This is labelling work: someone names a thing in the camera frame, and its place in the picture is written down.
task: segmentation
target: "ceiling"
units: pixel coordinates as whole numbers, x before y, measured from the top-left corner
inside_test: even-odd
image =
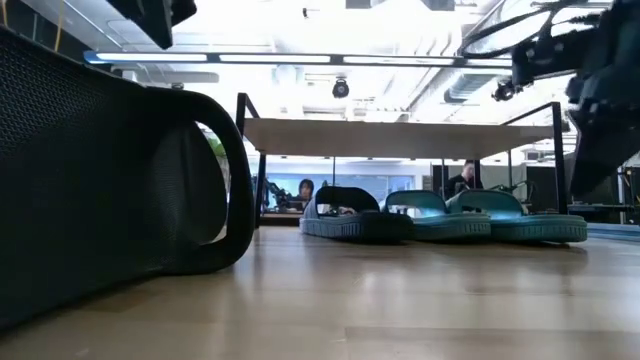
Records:
[[[58,22],[58,1],[22,0]],[[106,0],[63,0],[64,29],[102,52],[161,51]],[[422,0],[376,0],[370,9],[350,0],[196,0],[198,12],[173,29],[171,52],[336,53],[451,56],[473,27],[520,15],[531,0],[456,0],[455,11],[432,11]],[[308,9],[308,18],[302,8]],[[531,32],[544,19],[519,29]],[[514,43],[513,31],[479,44]],[[494,102],[500,70],[229,64],[118,65],[156,86],[184,82],[235,112],[238,92],[249,94],[263,117],[326,120],[502,123],[551,100],[564,101],[565,79],[541,81],[508,102]],[[336,78],[350,94],[335,99]],[[550,112],[526,123],[548,124]]]

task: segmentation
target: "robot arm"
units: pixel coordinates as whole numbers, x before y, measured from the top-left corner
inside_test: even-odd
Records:
[[[589,192],[640,151],[640,0],[614,0],[610,9],[569,22],[591,28],[551,35],[553,17],[585,0],[561,0],[483,29],[467,39],[461,55],[487,59],[510,53],[512,75],[493,97],[511,99],[536,80],[575,73],[566,88],[568,114],[579,132],[571,192]],[[476,41],[531,16],[548,12],[536,34],[489,53],[470,53]]]

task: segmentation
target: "cable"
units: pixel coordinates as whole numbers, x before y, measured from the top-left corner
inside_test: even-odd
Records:
[[[519,16],[515,16],[507,21],[503,21],[501,23],[495,24],[493,26],[489,26],[488,28],[482,29],[474,34],[471,34],[469,36],[467,36],[463,41],[462,41],[462,45],[460,46],[460,50],[458,51],[460,56],[467,58],[467,59],[492,59],[498,56],[502,56],[507,54],[509,51],[511,51],[512,48],[518,46],[519,44],[522,44],[524,42],[527,41],[531,41],[536,37],[539,37],[539,40],[546,40],[547,38],[551,37],[551,28],[554,25],[557,24],[553,24],[552,20],[553,18],[556,16],[556,14],[558,12],[560,12],[560,10],[566,8],[567,6],[576,4],[576,3],[580,3],[580,2],[585,2],[585,0],[560,0],[557,2],[553,2],[550,4],[546,4],[542,7],[540,7],[538,10],[532,11],[530,13],[527,14],[523,14],[523,15],[519,15]],[[488,51],[488,52],[484,52],[484,53],[473,53],[473,52],[469,52],[467,49],[475,44],[476,42],[491,36],[495,33],[497,33],[500,30],[504,30],[508,27],[511,27],[513,25],[516,25],[530,17],[536,16],[536,15],[540,15],[543,13],[549,13],[549,16],[547,17],[547,20],[545,21],[544,25],[542,25],[542,27],[540,28],[540,30],[534,32],[533,34],[527,36],[526,38],[522,39],[521,41],[519,41],[516,45],[512,45],[512,46],[507,46],[505,48],[502,49],[498,49],[498,50],[493,50],[493,51]]]
[[[58,52],[60,48],[60,36],[62,35],[62,21],[64,20],[64,0],[60,0],[60,14],[58,16],[58,32],[56,33],[56,44],[53,48],[55,52]]]
[[[2,20],[4,21],[4,26],[9,27],[9,16],[7,14],[7,0],[2,1]]]

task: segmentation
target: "man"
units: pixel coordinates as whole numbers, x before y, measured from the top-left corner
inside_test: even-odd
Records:
[[[462,173],[452,177],[444,185],[445,198],[450,199],[466,189],[483,189],[480,179],[474,181],[474,174],[473,160],[465,161]]]

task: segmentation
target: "woman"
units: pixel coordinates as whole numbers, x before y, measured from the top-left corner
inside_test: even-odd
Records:
[[[313,181],[309,179],[304,179],[300,181],[300,185],[298,185],[298,197],[305,202],[309,202],[311,197],[313,197]]]

